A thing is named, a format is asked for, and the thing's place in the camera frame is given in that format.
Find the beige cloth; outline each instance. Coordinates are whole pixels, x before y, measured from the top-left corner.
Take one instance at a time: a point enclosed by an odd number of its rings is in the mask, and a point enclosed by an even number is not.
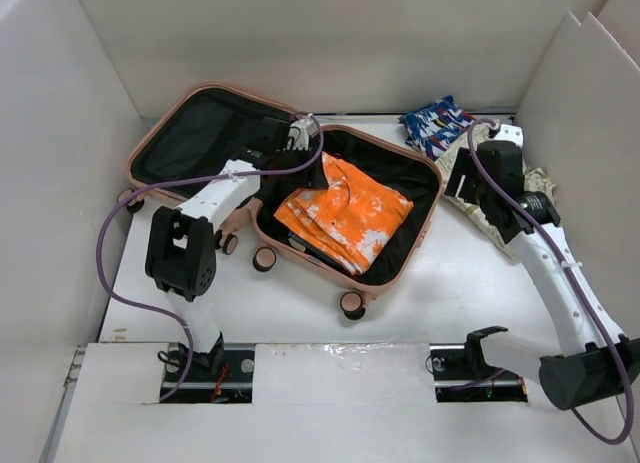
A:
[[[488,125],[478,125],[474,128],[473,131],[473,142],[477,146],[478,143],[482,143],[483,141],[488,139],[489,135],[489,126]],[[458,156],[458,149],[461,147],[467,148],[467,134],[464,133],[460,136],[450,147],[449,149],[442,155],[440,158],[436,160],[436,166],[440,169],[442,173],[442,181],[446,186],[449,182],[449,177],[451,176],[451,170],[453,169],[453,164],[456,161],[456,157]],[[546,173],[541,168],[529,168],[525,162],[522,162],[522,169],[524,171],[524,189],[526,191],[542,191],[545,193],[553,203],[553,190],[556,187],[556,184],[553,183],[546,175]],[[509,251],[507,245],[505,245],[500,233],[498,230],[489,224],[487,219],[484,216],[484,213],[480,210],[477,205],[470,205],[465,203],[460,198],[452,198],[449,196],[445,196],[447,200],[451,201],[456,207],[464,212],[471,221],[484,233],[489,240],[493,242],[500,250],[502,250],[509,257],[513,258],[514,255]]]

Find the red wire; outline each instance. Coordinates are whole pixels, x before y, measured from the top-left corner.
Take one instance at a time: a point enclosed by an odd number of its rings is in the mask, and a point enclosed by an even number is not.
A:
[[[216,399],[216,396],[218,396],[218,391],[220,390],[220,384],[222,383],[222,380],[224,380],[224,377],[227,376],[227,372],[228,371],[229,371],[229,363],[226,363],[222,367],[222,375],[220,375],[220,378],[218,378],[218,382],[216,383],[216,387],[213,390],[213,395],[211,395],[211,403],[213,403],[214,400]]]

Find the orange shirt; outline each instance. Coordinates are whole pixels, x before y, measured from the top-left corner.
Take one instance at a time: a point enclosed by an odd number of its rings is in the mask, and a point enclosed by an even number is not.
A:
[[[352,275],[362,274],[404,222],[413,203],[327,153],[322,154],[322,166],[329,188],[294,191],[275,217]]]

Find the white table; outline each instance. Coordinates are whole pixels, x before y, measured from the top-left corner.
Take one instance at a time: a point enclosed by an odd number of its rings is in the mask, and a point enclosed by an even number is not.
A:
[[[354,126],[398,144],[404,140],[393,119],[363,118]],[[144,274],[156,208],[150,200],[135,215],[115,288],[168,308]],[[227,342],[395,346],[264,345],[256,356],[252,405],[144,406],[139,403],[157,397],[155,352],[164,344],[132,342],[177,341],[182,330],[168,318],[112,301],[100,341],[127,344],[96,344],[87,352],[57,463],[637,461],[630,442],[615,448],[598,442],[532,383],[529,405],[435,403],[423,367],[426,342],[461,342],[471,330],[501,325],[557,348],[524,269],[446,202],[438,205],[404,277],[358,322],[338,307],[343,290],[283,258],[269,273],[256,272],[257,238],[251,229],[239,237],[232,256],[219,256],[216,279],[203,297],[215,303]],[[622,426],[613,399],[586,414],[608,435]]]

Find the open suitcase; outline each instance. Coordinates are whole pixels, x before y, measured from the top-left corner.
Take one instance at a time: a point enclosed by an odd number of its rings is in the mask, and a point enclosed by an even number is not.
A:
[[[258,97],[238,88],[208,83],[191,90],[150,130],[127,162],[130,181],[137,187],[217,174],[241,142],[260,149],[266,141],[287,138],[292,107]],[[220,246],[230,254],[237,238],[234,231],[249,222],[262,239],[253,264],[268,271],[276,252],[349,290],[340,300],[345,316],[357,320],[371,300],[393,286],[409,258],[424,239],[436,202],[442,191],[441,176],[432,161],[404,148],[343,125],[323,126],[324,152],[341,158],[413,202],[413,208],[371,267],[356,276],[330,259],[293,241],[291,233],[274,213],[288,196],[289,176],[282,181],[261,182],[261,189],[244,202],[220,226]],[[317,144],[317,134],[312,144]],[[150,193],[169,205],[195,195],[202,185],[153,190]]]

